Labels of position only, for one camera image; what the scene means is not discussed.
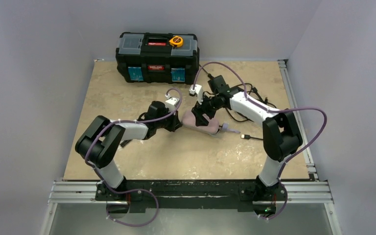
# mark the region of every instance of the cable plug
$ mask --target cable plug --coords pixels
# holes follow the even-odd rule
[[[251,137],[250,135],[241,135],[241,138],[242,138],[242,139],[249,140],[249,139],[251,139],[252,137]]]

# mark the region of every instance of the gray wall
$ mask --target gray wall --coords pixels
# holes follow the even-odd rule
[[[61,0],[0,0],[0,235],[36,235],[92,58]]]
[[[288,62],[299,106],[329,115],[312,153],[345,234],[376,234],[376,0],[324,0]],[[320,115],[302,113],[313,136]]]
[[[122,32],[195,33],[201,58],[289,57],[320,0],[68,0],[94,58],[113,59]]]

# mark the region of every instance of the red label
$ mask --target red label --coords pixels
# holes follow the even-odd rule
[[[148,43],[148,46],[166,46],[166,43]]]
[[[148,70],[164,70],[165,66],[163,65],[148,65]]]

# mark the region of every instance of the wooden surface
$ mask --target wooden surface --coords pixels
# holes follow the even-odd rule
[[[226,62],[245,82],[255,85],[261,96],[268,97],[279,109],[289,108],[286,91],[277,62]],[[189,85],[163,83],[126,83],[116,69],[116,62],[96,62],[84,101],[80,121],[64,174],[65,180],[90,180],[97,176],[74,151],[74,145],[97,115],[110,119],[134,120],[147,111],[153,100],[165,101],[169,87],[179,88],[183,103],[179,117],[190,110],[196,98],[188,95]],[[223,75],[227,84],[239,84],[229,70],[209,65],[214,76]],[[198,83],[209,90],[207,76],[201,73]],[[225,110],[215,116],[220,123],[255,137],[262,129],[252,122],[237,123]],[[261,141],[244,140],[239,134],[220,133],[217,137],[185,127],[176,132],[164,129],[146,141],[134,140],[119,149],[115,162],[127,179],[254,179],[261,171],[266,154]],[[307,179],[303,155],[294,158],[285,168],[282,178]]]

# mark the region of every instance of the pink object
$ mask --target pink object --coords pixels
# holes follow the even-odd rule
[[[182,116],[182,124],[185,127],[191,128],[196,131],[204,132],[210,135],[214,135],[218,132],[219,128],[219,121],[215,118],[210,119],[207,115],[203,115],[208,121],[208,126],[196,126],[195,125],[195,116],[191,111],[185,111],[184,115]]]

